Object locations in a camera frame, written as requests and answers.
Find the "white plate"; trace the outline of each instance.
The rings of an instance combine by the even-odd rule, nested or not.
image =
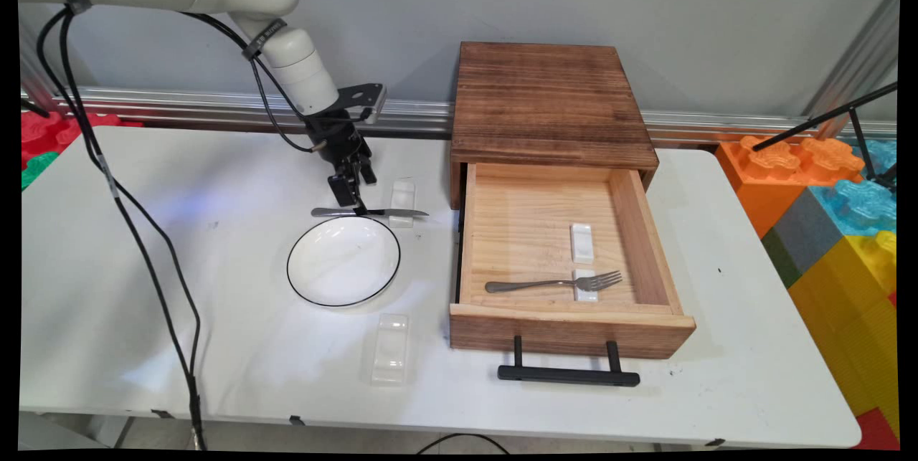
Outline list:
[[[399,270],[401,248],[392,230],[370,218],[318,223],[290,251],[288,280],[303,300],[346,307],[380,294]]]

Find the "fork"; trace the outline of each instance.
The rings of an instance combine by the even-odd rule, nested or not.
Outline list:
[[[577,280],[545,280],[542,282],[487,282],[485,291],[489,293],[504,293],[515,291],[524,287],[536,287],[537,285],[574,285],[581,291],[596,292],[600,289],[615,285],[622,281],[621,271],[606,272],[605,275],[581,276]]]

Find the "knife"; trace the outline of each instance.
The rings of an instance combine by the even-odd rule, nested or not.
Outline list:
[[[312,217],[314,218],[333,218],[338,216],[356,216],[357,213],[351,209],[312,209]],[[419,216],[427,216],[426,212],[421,212],[420,210],[407,210],[407,209],[383,209],[383,210],[367,210],[367,215],[370,216],[390,216],[394,218],[416,218]]]

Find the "drawer handle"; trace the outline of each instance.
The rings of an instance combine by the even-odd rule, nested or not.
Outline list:
[[[561,382],[565,384],[593,384],[599,386],[625,386],[633,388],[640,383],[637,373],[623,372],[619,362],[619,346],[615,341],[607,341],[606,352],[609,354],[609,371],[588,369],[543,369],[542,367],[522,366],[522,337],[514,336],[514,365],[498,366],[500,380],[529,380],[532,382]]]

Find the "wooden drawer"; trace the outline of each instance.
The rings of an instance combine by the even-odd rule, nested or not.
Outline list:
[[[570,225],[590,224],[593,265],[575,265]],[[692,331],[682,314],[637,171],[591,167],[469,163],[457,303],[450,345],[665,359]],[[599,301],[574,301],[573,287],[490,294],[485,282],[570,279],[574,268],[619,270],[623,281]]]

